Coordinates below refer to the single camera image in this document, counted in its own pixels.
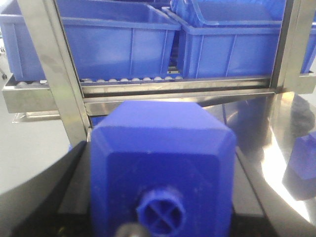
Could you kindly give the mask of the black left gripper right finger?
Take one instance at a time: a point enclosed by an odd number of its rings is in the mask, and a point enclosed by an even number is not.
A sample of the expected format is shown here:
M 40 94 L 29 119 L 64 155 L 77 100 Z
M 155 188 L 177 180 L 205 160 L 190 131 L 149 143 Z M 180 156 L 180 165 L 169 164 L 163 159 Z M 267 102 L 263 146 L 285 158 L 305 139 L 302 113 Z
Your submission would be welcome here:
M 258 227 L 265 237 L 268 234 L 272 237 L 314 237 L 316 235 L 316 227 L 297 213 L 269 186 L 239 147 L 237 147 L 237 159 L 263 216 L 238 214 L 235 220 L 245 221 L 248 228 Z

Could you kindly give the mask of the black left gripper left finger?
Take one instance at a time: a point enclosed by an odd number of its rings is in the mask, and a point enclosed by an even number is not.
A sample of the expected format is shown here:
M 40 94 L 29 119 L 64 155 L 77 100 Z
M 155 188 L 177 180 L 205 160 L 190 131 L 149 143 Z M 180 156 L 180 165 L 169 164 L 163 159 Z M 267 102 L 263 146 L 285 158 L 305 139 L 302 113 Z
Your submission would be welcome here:
M 10 236 L 34 219 L 59 209 L 87 142 L 81 141 L 53 165 L 0 195 L 0 235 Z

